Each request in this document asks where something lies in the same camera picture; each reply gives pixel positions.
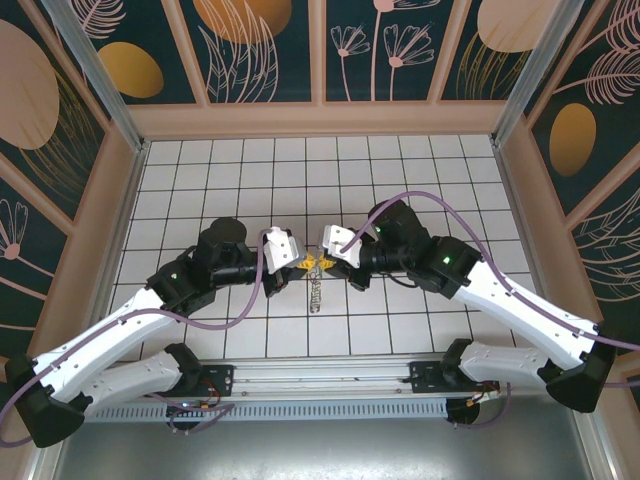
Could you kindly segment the wall panel with leaf outlines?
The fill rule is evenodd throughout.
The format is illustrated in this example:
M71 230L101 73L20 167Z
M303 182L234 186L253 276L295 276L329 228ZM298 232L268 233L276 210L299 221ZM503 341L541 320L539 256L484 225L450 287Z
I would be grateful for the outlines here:
M210 104L312 100L309 0L179 0Z

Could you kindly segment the wall panel with pink flowers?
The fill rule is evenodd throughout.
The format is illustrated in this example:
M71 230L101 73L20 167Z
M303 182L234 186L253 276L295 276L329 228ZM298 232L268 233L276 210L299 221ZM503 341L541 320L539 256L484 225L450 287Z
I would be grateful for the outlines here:
M326 0L328 102L427 98L454 0Z

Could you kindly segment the wall panel with orange oval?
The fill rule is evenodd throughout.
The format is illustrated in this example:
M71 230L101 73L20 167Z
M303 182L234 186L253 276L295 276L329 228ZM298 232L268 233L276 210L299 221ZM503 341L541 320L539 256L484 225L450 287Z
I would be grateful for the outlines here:
M180 0L69 0L126 105L206 104Z

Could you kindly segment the wall panel pink feather outlines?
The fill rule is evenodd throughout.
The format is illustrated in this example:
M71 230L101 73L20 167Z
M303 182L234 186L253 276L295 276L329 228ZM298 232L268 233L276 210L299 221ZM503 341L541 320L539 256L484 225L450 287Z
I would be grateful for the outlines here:
M605 335L640 346L640 167L572 230Z

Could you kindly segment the aluminium table edge rail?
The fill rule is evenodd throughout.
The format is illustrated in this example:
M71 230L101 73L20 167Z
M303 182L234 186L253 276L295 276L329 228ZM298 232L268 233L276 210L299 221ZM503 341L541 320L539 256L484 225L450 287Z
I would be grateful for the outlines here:
M141 146L132 157L132 164L126 177L123 193L115 210L112 228L98 269L88 310L83 320L83 327L93 326L109 311L111 290L121 265L121 254L126 244L127 231L149 149L150 142L143 140Z
M563 270L568 244L541 157L529 141L518 139L506 142L496 154L515 210L534 290L556 306L568 308L571 299L564 286Z

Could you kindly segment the aluminium frame post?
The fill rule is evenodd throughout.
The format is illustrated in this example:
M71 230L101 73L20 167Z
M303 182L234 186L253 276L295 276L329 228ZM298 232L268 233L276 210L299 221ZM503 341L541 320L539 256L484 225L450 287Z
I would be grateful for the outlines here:
M92 43L107 40L125 19L124 0L39 1L127 143L141 151L143 137Z
M576 24L584 3L585 0L560 0L552 11L491 134L495 150L505 145L536 88L548 73L567 35Z

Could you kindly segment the grey metal sheet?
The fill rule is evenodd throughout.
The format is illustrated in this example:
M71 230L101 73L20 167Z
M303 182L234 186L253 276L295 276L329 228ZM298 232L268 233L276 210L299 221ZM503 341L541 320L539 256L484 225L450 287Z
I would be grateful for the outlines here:
M55 480L594 480L572 415L512 401L479 430L443 419L221 422L190 436L163 424L88 424Z

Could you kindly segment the wall panel oval and feathers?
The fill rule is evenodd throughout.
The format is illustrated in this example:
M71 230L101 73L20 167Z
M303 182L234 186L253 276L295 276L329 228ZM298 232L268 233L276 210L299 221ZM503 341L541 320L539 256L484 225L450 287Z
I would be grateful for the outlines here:
M610 174L611 203L640 187L640 0L605 1L528 129L562 217Z

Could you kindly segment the large wall panel beige disc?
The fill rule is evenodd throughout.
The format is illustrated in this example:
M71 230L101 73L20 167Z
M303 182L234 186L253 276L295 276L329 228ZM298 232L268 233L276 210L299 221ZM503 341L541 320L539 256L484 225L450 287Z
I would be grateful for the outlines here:
M30 0L0 0L0 192L70 230L90 202L111 126Z

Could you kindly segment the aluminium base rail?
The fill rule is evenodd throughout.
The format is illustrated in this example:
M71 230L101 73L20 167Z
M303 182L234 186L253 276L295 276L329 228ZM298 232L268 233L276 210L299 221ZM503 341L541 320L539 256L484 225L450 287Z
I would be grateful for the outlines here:
M137 362L115 366L106 360L69 359L46 376L54 399L69 402L83 394L92 404L127 401L151 392L195 396L204 365L232 365L232 395L316 397L346 392L391 394L412 392L405 379L409 363L440 361L458 367L475 381L511 384L516 388L561 396L576 387L579 370L561 370L533 348L471 345L461 357L399 359L343 357L315 360L266 360L226 363L198 359L184 344L171 344Z

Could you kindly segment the wall panel single pink flower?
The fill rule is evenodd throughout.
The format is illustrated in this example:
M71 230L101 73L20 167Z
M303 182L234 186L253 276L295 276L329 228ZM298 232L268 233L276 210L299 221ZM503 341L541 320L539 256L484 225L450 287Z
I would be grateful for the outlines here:
M0 153L0 365L30 347L71 221Z

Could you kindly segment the wall panel with beige circle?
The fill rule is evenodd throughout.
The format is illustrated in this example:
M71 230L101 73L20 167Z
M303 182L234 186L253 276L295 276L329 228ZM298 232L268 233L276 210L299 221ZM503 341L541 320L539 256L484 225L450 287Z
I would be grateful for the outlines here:
M441 99L509 97L557 0L471 0Z

